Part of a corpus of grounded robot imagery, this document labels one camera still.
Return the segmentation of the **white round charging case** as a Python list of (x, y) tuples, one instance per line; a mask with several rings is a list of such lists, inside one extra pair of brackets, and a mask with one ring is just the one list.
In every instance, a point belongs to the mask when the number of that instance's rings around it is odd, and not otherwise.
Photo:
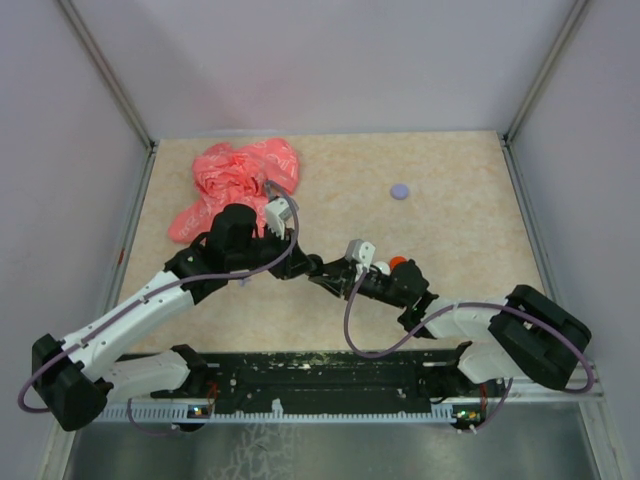
[(390, 266), (384, 261), (377, 261), (374, 263), (374, 266), (384, 275), (389, 275), (391, 273)]

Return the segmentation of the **orange charging case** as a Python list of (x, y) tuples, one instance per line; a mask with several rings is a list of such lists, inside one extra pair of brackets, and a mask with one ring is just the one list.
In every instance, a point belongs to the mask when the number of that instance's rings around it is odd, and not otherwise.
[(393, 257), (390, 262), (389, 265), (391, 267), (391, 269), (395, 269), (398, 265), (401, 265), (403, 263), (406, 263), (407, 259), (403, 256), (395, 256)]

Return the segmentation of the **black round charging case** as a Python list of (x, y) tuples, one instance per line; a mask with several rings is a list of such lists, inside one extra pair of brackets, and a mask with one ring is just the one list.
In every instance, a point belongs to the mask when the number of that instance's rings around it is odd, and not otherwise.
[(324, 261), (321, 256), (317, 254), (309, 254), (307, 258), (309, 261), (309, 268), (312, 272), (322, 270)]

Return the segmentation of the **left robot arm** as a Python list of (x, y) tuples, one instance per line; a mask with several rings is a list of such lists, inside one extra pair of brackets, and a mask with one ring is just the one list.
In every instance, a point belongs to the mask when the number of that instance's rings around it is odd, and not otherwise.
[(303, 273), (297, 206), (277, 197), (257, 226), (249, 206), (231, 204), (209, 231), (178, 251), (144, 287), (101, 318), (56, 340), (46, 334), (32, 346), (28, 386), (59, 426), (72, 432), (112, 403), (146, 395), (194, 397), (208, 384), (206, 361), (186, 344), (133, 360), (121, 357), (166, 321), (198, 305), (232, 280), (268, 271), (278, 279)]

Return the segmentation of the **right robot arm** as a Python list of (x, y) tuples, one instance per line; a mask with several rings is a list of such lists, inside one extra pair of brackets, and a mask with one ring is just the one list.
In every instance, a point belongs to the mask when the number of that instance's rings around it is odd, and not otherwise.
[(401, 309), (398, 322), (407, 338), (466, 341), (446, 372), (448, 387), (458, 395), (519, 376), (575, 394), (595, 383), (585, 356), (589, 328), (529, 285), (516, 286), (503, 299), (447, 300), (430, 292), (415, 261), (404, 257), (365, 265), (347, 258), (326, 263), (314, 255), (308, 277), (349, 305), (362, 295)]

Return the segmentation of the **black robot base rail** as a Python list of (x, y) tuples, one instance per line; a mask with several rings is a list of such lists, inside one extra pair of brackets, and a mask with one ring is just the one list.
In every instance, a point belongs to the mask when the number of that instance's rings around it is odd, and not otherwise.
[(208, 353), (193, 386), (153, 393), (155, 399), (213, 401), (218, 414), (428, 413), (447, 400), (499, 397), (503, 386), (476, 384), (457, 363), (463, 349), (401, 350), (367, 359), (352, 352)]

